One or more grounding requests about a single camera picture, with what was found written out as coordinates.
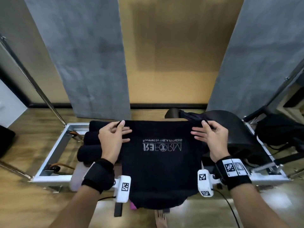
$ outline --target wooden floor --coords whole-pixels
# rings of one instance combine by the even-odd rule
[[[70,109],[59,109],[66,122],[89,122],[90,119],[78,119]],[[167,110],[132,110],[134,120],[159,120]],[[11,149],[2,158],[11,165],[34,175],[59,137],[63,126],[48,109],[28,109],[17,119],[10,129],[16,132],[17,139]],[[76,165],[76,152],[79,143],[71,140],[61,161]],[[286,167],[304,166],[298,161]],[[0,227],[35,228],[47,227],[59,211],[70,201],[74,193],[64,190],[53,194],[39,186],[27,183],[20,177],[0,169]],[[304,181],[294,180],[278,188],[261,193],[266,202],[290,225],[304,227]],[[131,211],[125,205],[123,216],[113,217],[114,203],[101,201],[97,204],[90,227],[137,228],[155,227],[151,210]],[[169,227],[236,227],[233,215],[221,196],[212,198],[194,195],[181,206],[171,209],[167,216]]]

